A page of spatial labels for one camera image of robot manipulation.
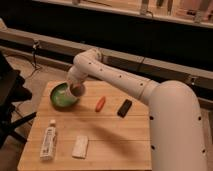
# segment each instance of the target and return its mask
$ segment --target equipment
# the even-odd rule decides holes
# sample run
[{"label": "equipment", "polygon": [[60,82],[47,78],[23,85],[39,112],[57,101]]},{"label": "equipment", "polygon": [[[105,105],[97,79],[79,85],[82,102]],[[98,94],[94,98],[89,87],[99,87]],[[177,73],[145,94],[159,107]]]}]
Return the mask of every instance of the equipment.
[{"label": "equipment", "polygon": [[92,75],[149,106],[153,171],[207,171],[201,112],[194,92],[181,82],[159,84],[101,60],[98,49],[75,56],[68,85],[83,85]]}]

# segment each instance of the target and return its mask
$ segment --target black dot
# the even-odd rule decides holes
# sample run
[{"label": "black dot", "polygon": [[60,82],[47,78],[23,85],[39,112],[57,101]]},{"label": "black dot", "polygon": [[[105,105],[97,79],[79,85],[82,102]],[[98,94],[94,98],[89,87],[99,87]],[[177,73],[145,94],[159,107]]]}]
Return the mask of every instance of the black dot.
[{"label": "black dot", "polygon": [[154,146],[154,145],[151,145],[151,149],[152,149],[152,150],[155,150],[155,146]]}]

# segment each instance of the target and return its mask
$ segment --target wooden tabletop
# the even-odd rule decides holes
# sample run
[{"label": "wooden tabletop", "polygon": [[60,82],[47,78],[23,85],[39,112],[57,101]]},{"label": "wooden tabletop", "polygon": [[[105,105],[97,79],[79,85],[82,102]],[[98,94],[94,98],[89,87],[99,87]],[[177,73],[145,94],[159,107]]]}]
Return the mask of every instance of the wooden tabletop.
[{"label": "wooden tabletop", "polygon": [[[50,102],[50,92],[60,82],[49,82],[43,93],[37,117],[21,156],[19,171],[68,170],[151,170],[148,109],[145,105],[103,81],[85,82],[86,93],[75,106],[58,111]],[[106,96],[101,112],[95,112],[98,100]],[[125,118],[117,110],[125,99],[133,104]],[[44,131],[56,120],[58,139],[55,158],[39,158]],[[72,157],[77,135],[87,135],[86,159]]]}]

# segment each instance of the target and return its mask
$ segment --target green bowl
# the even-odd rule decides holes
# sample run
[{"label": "green bowl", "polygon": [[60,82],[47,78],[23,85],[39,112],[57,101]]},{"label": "green bowl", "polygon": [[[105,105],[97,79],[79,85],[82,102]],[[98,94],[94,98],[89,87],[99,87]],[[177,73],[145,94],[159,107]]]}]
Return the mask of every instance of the green bowl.
[{"label": "green bowl", "polygon": [[62,83],[57,85],[50,94],[50,100],[55,107],[69,107],[75,104],[78,99],[71,98],[66,95],[67,84]]}]

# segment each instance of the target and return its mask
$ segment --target white tube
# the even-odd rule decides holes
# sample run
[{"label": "white tube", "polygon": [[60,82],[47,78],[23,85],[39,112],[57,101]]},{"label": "white tube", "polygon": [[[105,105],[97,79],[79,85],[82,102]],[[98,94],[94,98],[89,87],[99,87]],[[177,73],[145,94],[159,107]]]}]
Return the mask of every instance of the white tube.
[{"label": "white tube", "polygon": [[167,81],[149,101],[153,171],[207,171],[197,97],[185,84]]}]

